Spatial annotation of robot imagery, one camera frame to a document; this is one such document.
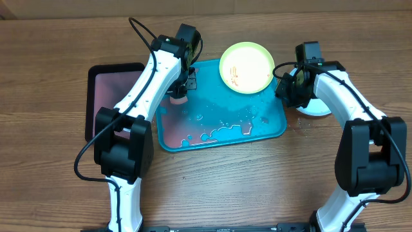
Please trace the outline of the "green and pink sponge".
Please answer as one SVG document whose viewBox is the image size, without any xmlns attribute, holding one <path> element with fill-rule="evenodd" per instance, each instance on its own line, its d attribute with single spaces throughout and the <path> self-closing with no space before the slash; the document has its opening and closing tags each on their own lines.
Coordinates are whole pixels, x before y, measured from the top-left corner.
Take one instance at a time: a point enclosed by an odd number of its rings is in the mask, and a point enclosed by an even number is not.
<svg viewBox="0 0 412 232">
<path fill-rule="evenodd" d="M 178 99 L 175 99 L 175 98 L 173 98 L 173 97 L 170 97 L 169 100 L 170 100 L 170 103 L 171 103 L 171 104 L 180 105 L 180 104 L 186 103 L 186 102 L 188 101 L 188 98 L 187 98 L 186 96 L 185 96 L 185 97 L 182 97 L 182 98 L 178 98 Z"/>
</svg>

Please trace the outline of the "light blue plate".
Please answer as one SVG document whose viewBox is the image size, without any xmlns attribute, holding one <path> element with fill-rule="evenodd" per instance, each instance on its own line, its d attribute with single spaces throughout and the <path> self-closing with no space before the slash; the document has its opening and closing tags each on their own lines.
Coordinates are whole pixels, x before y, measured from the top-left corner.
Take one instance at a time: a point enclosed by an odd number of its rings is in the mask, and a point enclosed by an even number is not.
<svg viewBox="0 0 412 232">
<path fill-rule="evenodd" d="M 318 98 L 311 98 L 307 107 L 300 106 L 297 111 L 312 117 L 324 117 L 332 113 L 329 107 Z"/>
</svg>

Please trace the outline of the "teal serving tray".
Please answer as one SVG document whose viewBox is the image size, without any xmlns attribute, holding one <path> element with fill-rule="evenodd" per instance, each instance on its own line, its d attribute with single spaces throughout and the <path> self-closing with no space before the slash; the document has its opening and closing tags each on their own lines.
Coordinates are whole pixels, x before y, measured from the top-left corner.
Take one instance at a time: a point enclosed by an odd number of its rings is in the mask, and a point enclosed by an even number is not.
<svg viewBox="0 0 412 232">
<path fill-rule="evenodd" d="M 187 102 L 172 104 L 165 96 L 156 111 L 158 140 L 171 152 L 224 146 L 281 136 L 287 126 L 277 83 L 263 91 L 242 94 L 231 90 L 219 73 L 219 60 L 200 61 L 195 90 Z"/>
</svg>

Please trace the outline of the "yellow plate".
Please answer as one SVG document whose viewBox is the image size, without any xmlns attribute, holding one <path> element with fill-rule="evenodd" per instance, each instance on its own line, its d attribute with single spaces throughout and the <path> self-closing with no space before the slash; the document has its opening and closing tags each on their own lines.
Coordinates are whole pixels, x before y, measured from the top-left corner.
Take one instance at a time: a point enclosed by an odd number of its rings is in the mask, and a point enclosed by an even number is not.
<svg viewBox="0 0 412 232">
<path fill-rule="evenodd" d="M 227 48 L 221 56 L 219 72 L 222 81 L 233 91 L 255 94 L 270 85 L 275 62 L 260 44 L 240 42 Z"/>
</svg>

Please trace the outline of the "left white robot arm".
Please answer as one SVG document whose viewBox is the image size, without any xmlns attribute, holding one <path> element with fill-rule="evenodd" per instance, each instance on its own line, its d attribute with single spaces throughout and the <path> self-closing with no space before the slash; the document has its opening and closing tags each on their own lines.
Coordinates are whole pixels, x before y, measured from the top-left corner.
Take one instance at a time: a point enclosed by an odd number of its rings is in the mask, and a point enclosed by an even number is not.
<svg viewBox="0 0 412 232">
<path fill-rule="evenodd" d="M 187 95 L 203 41 L 195 27 L 181 24 L 175 36 L 159 35 L 148 47 L 134 86 L 114 108 L 101 107 L 95 116 L 94 161 L 110 190 L 108 231 L 140 230 L 140 185 L 154 155 L 151 121 L 164 95 Z"/>
</svg>

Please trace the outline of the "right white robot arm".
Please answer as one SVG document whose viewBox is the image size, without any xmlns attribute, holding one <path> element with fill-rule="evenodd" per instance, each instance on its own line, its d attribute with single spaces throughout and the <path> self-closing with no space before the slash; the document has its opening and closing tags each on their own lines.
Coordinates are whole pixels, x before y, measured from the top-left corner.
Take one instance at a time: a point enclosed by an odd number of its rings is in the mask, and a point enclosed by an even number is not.
<svg viewBox="0 0 412 232">
<path fill-rule="evenodd" d="M 323 59 L 318 42 L 296 46 L 295 57 L 294 69 L 279 78 L 276 97 L 306 115 L 337 119 L 337 187 L 308 222 L 279 223 L 276 231 L 365 231 L 354 220 L 369 203 L 397 204 L 411 193 L 406 123 L 370 104 L 340 62 Z"/>
</svg>

